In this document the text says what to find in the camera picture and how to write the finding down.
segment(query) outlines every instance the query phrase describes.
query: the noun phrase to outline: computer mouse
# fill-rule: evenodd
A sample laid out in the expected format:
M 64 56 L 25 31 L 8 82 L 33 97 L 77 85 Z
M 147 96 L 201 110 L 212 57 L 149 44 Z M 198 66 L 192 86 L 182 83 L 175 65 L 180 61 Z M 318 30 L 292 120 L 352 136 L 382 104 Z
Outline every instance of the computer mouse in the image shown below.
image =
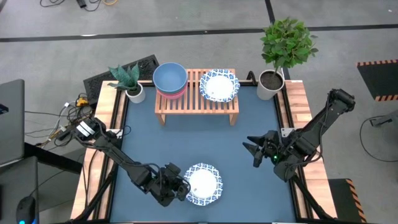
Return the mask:
M 24 197 L 17 206 L 17 224 L 35 223 L 36 199 L 32 196 Z

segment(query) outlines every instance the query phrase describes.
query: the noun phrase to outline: green leafy plant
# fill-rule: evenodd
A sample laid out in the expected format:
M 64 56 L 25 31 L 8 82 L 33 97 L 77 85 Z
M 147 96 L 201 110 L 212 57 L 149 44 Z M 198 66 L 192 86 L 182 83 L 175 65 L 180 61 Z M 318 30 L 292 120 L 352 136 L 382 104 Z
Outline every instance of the green leafy plant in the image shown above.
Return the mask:
M 111 87 L 115 87 L 120 90 L 131 91 L 133 94 L 138 94 L 141 89 L 139 89 L 138 78 L 139 78 L 139 68 L 138 63 L 136 63 L 133 68 L 130 66 L 127 71 L 118 65 L 117 68 L 108 67 L 112 75 L 119 81 L 119 83 L 109 83 Z
M 313 48 L 314 43 L 311 40 L 317 36 L 310 35 L 304 23 L 296 19 L 275 21 L 264 31 L 266 36 L 261 38 L 262 57 L 266 63 L 274 64 L 274 74 L 278 68 L 292 68 L 306 62 L 309 55 L 315 56 L 315 52 L 318 52 L 318 49 Z

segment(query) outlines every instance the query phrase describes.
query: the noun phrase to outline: stacked bowls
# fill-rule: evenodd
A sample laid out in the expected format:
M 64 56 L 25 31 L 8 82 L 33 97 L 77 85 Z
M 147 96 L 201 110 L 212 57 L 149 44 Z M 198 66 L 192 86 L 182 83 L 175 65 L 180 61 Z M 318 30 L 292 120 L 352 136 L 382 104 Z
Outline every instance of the stacked bowls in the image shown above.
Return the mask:
M 187 90 L 187 71 L 177 63 L 160 65 L 156 68 L 153 79 L 157 92 L 171 100 L 180 98 Z

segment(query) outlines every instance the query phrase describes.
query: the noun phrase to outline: blue bowl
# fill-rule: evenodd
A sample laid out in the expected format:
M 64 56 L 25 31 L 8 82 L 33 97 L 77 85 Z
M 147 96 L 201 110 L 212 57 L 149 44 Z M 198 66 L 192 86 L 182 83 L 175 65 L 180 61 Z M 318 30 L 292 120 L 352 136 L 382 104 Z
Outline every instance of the blue bowl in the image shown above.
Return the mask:
M 187 71 L 180 64 L 169 62 L 156 68 L 154 84 L 162 93 L 174 94 L 184 89 L 188 81 Z

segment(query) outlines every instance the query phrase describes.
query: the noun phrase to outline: blue table surface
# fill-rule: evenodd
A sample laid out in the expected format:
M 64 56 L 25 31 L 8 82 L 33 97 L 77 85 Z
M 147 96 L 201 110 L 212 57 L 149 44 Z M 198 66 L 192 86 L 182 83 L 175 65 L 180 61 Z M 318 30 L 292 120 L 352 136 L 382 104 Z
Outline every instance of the blue table surface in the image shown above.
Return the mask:
M 260 136 L 279 128 L 274 102 L 262 101 L 256 87 L 239 90 L 239 116 L 235 126 L 228 115 L 167 115 L 161 126 L 154 114 L 155 88 L 145 87 L 146 99 L 129 103 L 122 150 L 133 160 L 181 168 L 181 176 L 192 165 L 215 166 L 223 178 L 223 194 L 205 207 L 175 199 L 168 207 L 143 194 L 126 172 L 119 169 L 111 222 L 294 222 L 289 185 L 273 173 L 264 159 L 260 168 L 243 147 L 247 136 Z

